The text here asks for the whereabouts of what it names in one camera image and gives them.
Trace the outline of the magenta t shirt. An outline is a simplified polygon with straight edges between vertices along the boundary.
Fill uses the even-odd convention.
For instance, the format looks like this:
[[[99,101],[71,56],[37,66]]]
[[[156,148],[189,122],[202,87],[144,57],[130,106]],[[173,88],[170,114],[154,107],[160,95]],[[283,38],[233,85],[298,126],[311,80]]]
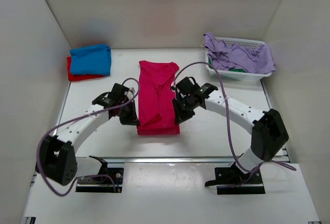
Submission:
[[[138,114],[140,136],[178,135],[179,125],[175,123],[172,100],[175,93],[170,89],[179,66],[174,62],[139,62],[140,92]]]

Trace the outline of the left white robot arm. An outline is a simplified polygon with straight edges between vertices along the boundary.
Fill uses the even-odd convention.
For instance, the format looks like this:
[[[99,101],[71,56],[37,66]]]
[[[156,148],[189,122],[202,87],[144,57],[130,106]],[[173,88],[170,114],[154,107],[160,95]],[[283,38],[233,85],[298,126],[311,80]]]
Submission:
[[[92,101],[85,118],[73,121],[53,136],[47,135],[39,150],[45,177],[62,186],[88,175],[97,182],[105,180],[108,169],[104,159],[95,155],[77,158],[76,152],[92,133],[113,117],[118,117],[122,125],[139,126],[134,97],[134,88],[116,83],[110,92]]]

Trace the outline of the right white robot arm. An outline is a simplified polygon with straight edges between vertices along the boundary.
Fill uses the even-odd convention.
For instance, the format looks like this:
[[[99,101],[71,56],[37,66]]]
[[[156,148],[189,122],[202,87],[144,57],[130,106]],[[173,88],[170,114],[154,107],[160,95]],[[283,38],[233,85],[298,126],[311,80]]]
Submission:
[[[223,89],[210,83],[200,86],[193,77],[172,84],[171,90],[175,93],[172,103],[176,124],[192,118],[194,110],[201,107],[224,116],[228,131],[230,122],[234,122],[251,135],[250,147],[242,155],[234,155],[232,165],[218,179],[207,181],[206,187],[238,187],[247,183],[263,163],[273,160],[289,139],[280,113],[272,108],[268,111],[255,109],[230,98]]]

